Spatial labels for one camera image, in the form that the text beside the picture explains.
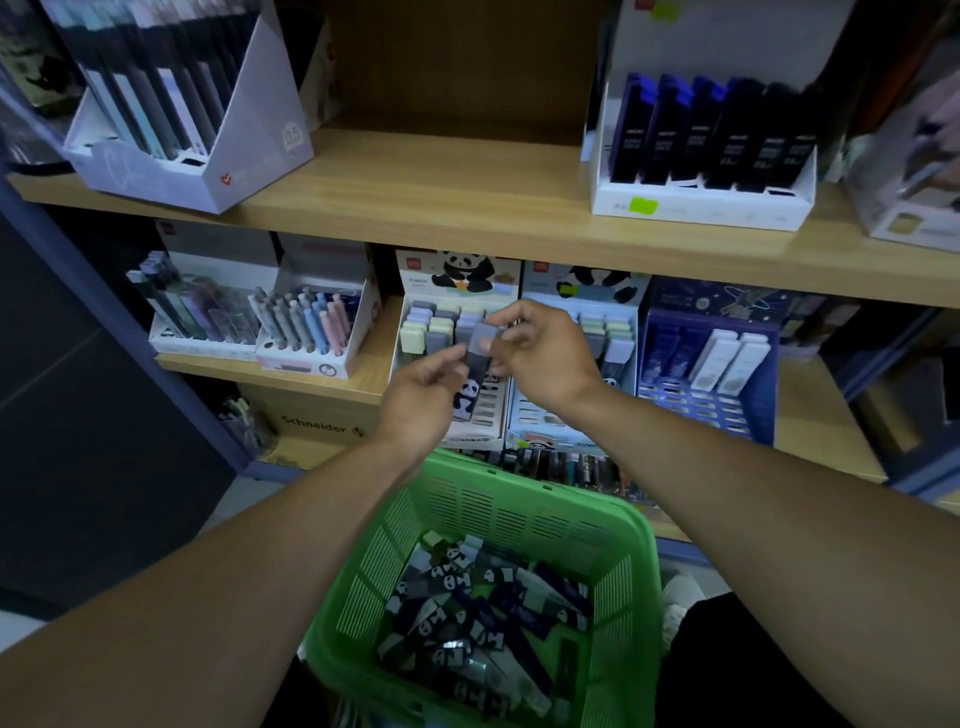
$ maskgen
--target panda illustration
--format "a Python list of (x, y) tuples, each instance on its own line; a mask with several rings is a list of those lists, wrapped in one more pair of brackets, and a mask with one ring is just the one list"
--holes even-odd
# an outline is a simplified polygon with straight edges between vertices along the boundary
[(473, 412), (473, 404), (480, 394), (480, 385), (473, 379), (464, 382), (464, 386), (453, 396), (453, 419), (467, 422)]
[(456, 281), (465, 280), (467, 291), (470, 293), (483, 293), (493, 288), (489, 278), (496, 271), (487, 255), (451, 251), (441, 251), (441, 253), (444, 254), (444, 274), (432, 278), (434, 285), (456, 288)]
[(566, 278), (557, 283), (557, 293), (561, 298), (568, 299), (574, 295), (568, 288), (578, 285), (602, 285), (604, 288), (612, 288), (613, 300), (617, 303), (626, 303), (636, 295), (636, 286), (630, 284), (630, 274), (626, 271), (588, 268), (583, 265), (570, 268)]

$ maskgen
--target floor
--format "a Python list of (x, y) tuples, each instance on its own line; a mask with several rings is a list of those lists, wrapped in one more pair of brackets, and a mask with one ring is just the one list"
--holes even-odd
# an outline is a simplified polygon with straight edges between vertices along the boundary
[[(250, 508), (263, 498), (271, 496), (283, 488), (279, 483), (267, 480), (253, 480), (248, 477), (238, 477), (227, 488), (217, 507), (213, 509), (210, 518), (206, 520), (200, 533), (236, 516), (240, 511)], [(707, 567), (677, 562), (670, 559), (660, 559), (660, 567), (664, 570), (679, 570), (692, 576), (707, 596), (717, 596), (728, 592), (727, 586), (720, 574)], [(0, 652), (10, 645), (19, 642), (31, 632), (43, 626), (43, 622), (10, 612), (0, 612)]]

